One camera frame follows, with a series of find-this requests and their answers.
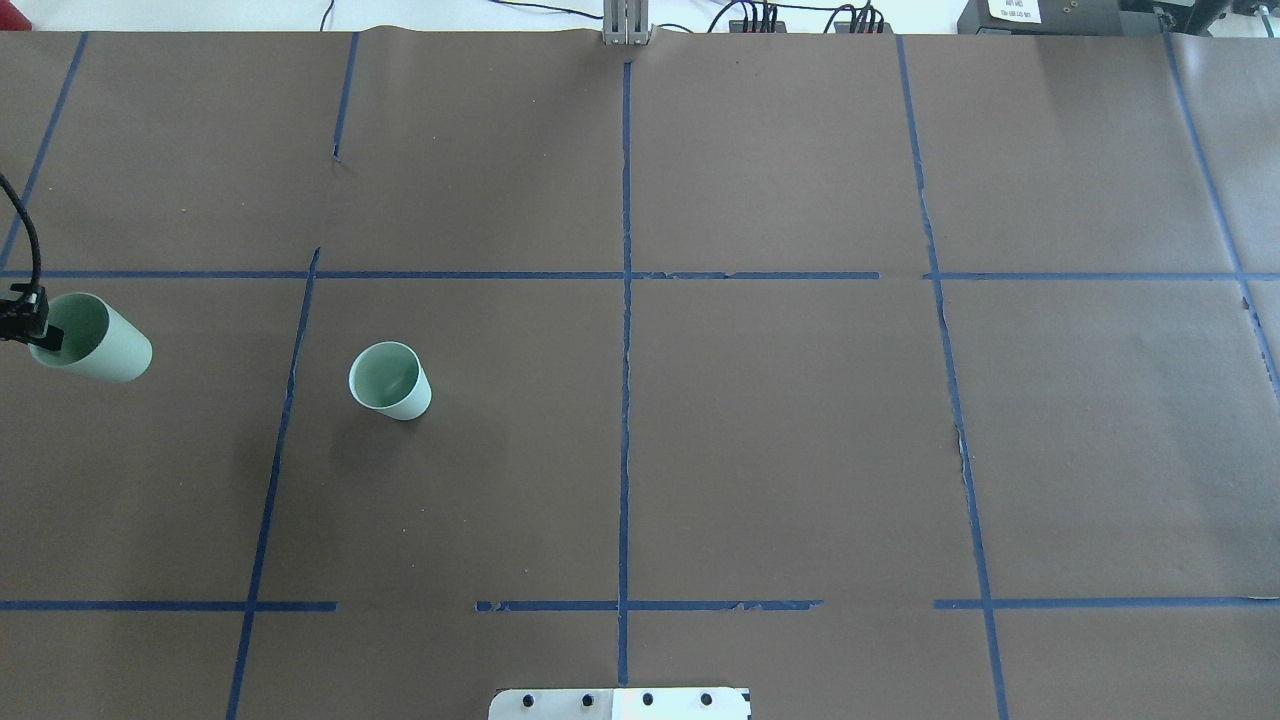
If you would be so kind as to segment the black equipment box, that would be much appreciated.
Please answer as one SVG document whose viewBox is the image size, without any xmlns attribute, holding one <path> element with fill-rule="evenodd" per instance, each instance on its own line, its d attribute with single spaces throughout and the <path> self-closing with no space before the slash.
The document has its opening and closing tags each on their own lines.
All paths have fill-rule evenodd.
<svg viewBox="0 0 1280 720">
<path fill-rule="evenodd" d="M 1152 1 L 968 1 L 959 35 L 1146 37 L 1172 28 Z"/>
</svg>

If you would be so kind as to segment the black power strip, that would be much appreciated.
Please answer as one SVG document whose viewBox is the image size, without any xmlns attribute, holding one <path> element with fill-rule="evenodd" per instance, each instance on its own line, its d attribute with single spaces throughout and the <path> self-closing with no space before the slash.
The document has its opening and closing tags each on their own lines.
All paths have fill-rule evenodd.
<svg viewBox="0 0 1280 720">
<path fill-rule="evenodd" d="M 892 27 L 881 12 L 868 8 L 840 14 L 832 19 L 828 31 L 835 35 L 891 35 Z"/>
<path fill-rule="evenodd" d="M 768 15 L 748 15 L 728 22 L 728 32 L 735 35 L 780 35 L 787 33 L 787 26 L 773 12 Z"/>
</svg>

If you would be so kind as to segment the black power strip right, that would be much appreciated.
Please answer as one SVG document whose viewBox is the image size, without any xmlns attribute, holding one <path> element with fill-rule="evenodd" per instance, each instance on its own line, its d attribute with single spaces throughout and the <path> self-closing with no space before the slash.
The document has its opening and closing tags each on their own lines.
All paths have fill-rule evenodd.
<svg viewBox="0 0 1280 720">
<path fill-rule="evenodd" d="M 828 31 L 835 35 L 891 35 L 892 27 L 881 12 L 868 8 L 840 14 L 832 19 Z"/>
</svg>

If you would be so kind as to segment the light green cup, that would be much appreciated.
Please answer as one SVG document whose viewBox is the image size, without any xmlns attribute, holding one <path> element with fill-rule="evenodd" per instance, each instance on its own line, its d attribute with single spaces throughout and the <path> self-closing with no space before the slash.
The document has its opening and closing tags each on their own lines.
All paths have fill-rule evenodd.
<svg viewBox="0 0 1280 720">
<path fill-rule="evenodd" d="M 433 400 L 419 355 L 397 341 L 362 350 L 349 365 L 348 388 L 358 405 L 397 421 L 424 415 Z"/>
<path fill-rule="evenodd" d="M 50 302 L 51 329 L 63 333 L 58 351 L 29 345 L 41 365 L 111 383 L 140 378 L 154 356 L 150 340 L 116 309 L 92 293 L 67 293 Z"/>
</svg>

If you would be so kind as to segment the black power strip left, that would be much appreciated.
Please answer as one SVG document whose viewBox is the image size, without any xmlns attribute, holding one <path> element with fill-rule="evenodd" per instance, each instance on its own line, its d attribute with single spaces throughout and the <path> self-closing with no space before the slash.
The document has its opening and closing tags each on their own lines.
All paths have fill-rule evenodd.
<svg viewBox="0 0 1280 720">
<path fill-rule="evenodd" d="M 728 32 L 735 35 L 780 35 L 787 33 L 787 26 L 773 12 L 768 15 L 748 15 L 728 22 Z"/>
</svg>

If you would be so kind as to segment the aluminium frame post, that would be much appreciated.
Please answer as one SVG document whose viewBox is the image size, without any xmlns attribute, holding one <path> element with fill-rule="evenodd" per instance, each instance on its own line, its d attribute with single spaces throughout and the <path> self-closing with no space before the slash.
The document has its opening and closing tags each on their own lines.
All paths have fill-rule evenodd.
<svg viewBox="0 0 1280 720">
<path fill-rule="evenodd" d="M 643 46 L 652 40 L 650 1 L 605 0 L 602 5 L 602 38 L 608 46 Z"/>
</svg>

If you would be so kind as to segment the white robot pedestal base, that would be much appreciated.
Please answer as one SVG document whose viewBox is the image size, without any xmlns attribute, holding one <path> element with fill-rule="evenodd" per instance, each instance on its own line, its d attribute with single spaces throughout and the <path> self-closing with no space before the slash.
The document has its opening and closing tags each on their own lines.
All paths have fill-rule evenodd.
<svg viewBox="0 0 1280 720">
<path fill-rule="evenodd" d="M 507 689 L 489 719 L 750 719 L 750 691 L 732 687 Z"/>
</svg>

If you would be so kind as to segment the brown paper table cover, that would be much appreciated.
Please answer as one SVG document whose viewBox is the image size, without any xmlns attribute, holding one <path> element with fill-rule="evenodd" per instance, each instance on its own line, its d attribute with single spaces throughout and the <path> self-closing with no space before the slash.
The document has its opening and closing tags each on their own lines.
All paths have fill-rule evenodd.
<svg viewBox="0 0 1280 720">
<path fill-rule="evenodd" d="M 5 33 L 5 719 L 1277 716 L 1277 44 Z M 408 345 L 424 415 L 358 405 Z"/>
</svg>

